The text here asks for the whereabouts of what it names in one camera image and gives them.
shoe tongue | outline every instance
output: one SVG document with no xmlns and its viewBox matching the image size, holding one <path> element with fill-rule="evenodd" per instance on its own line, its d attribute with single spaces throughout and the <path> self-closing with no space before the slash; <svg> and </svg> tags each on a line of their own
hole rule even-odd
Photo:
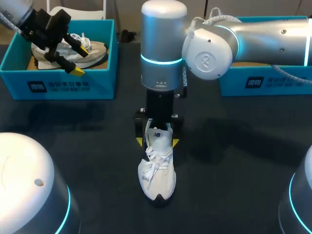
<svg viewBox="0 0 312 234">
<path fill-rule="evenodd" d="M 171 136 L 169 131 L 150 128 L 148 130 L 148 139 L 153 150 L 161 153 L 169 151 L 171 146 Z"/>
</svg>

gray wall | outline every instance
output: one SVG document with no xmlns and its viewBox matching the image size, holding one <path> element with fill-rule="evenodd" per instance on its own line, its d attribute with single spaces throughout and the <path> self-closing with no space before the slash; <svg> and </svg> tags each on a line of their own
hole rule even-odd
<svg viewBox="0 0 312 234">
<path fill-rule="evenodd" d="M 46 9 L 45 0 L 34 0 L 35 8 Z M 60 0 L 50 0 L 51 9 Z M 140 31 L 140 12 L 146 0 L 107 0 L 107 18 L 116 19 L 118 30 Z M 205 0 L 180 0 L 188 8 L 191 17 L 203 17 Z M 102 0 L 63 0 L 66 7 L 77 10 L 101 10 Z M 209 0 L 208 14 L 219 7 L 224 14 L 233 16 L 285 16 L 294 15 L 300 0 Z M 312 0 L 302 0 L 299 15 L 312 15 Z"/>
</svg>

blue plastic bin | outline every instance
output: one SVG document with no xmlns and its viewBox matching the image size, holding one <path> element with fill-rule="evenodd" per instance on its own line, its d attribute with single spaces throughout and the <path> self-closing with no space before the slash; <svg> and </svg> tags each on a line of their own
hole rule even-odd
<svg viewBox="0 0 312 234">
<path fill-rule="evenodd" d="M 14 100 L 113 99 L 118 41 L 113 20 L 73 20 L 69 33 L 108 45 L 107 69 L 85 69 L 82 77 L 63 70 L 27 71 L 31 43 L 15 34 L 0 66 L 0 75 Z"/>
<path fill-rule="evenodd" d="M 304 16 L 240 17 L 242 22 L 307 19 Z M 282 66 L 285 72 L 312 80 L 312 67 Z M 302 95 L 312 94 L 312 85 L 285 78 L 270 66 L 231 67 L 219 79 L 222 96 Z"/>
</svg>

robotic arm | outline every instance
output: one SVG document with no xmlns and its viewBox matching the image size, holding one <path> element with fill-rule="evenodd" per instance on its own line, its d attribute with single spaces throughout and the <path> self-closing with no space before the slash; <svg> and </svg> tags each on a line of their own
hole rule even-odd
<svg viewBox="0 0 312 234">
<path fill-rule="evenodd" d="M 67 33 L 71 16 L 65 11 L 60 10 L 55 16 L 51 16 L 42 9 L 33 9 L 33 0 L 0 0 L 0 19 L 26 40 L 45 50 L 44 57 L 49 62 L 56 61 L 69 74 L 84 74 L 73 62 L 67 61 L 56 51 L 58 44 L 64 39 L 81 56 L 88 55 L 81 42 Z"/>
<path fill-rule="evenodd" d="M 141 82 L 147 88 L 145 115 L 172 122 L 174 90 L 183 60 L 205 80 L 223 76 L 233 62 L 260 62 L 288 78 L 278 65 L 312 65 L 312 19 L 242 23 L 231 16 L 187 19 L 176 0 L 150 0 L 142 7 Z"/>
<path fill-rule="evenodd" d="M 232 62 L 312 65 L 312 19 L 241 23 L 217 18 L 211 25 L 193 23 L 183 45 L 182 56 L 199 78 L 217 79 Z"/>
</svg>

black mat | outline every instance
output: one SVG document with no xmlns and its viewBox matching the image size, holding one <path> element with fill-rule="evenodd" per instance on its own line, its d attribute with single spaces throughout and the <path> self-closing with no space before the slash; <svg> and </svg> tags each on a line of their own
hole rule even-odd
<svg viewBox="0 0 312 234">
<path fill-rule="evenodd" d="M 217 81 L 189 77 L 175 105 L 186 121 L 174 199 L 155 209 L 137 177 L 139 49 L 120 45 L 114 100 L 17 102 L 1 81 L 0 130 L 49 151 L 78 201 L 81 234 L 279 234 L 279 199 L 312 144 L 312 96 L 222 98 Z"/>
</svg>

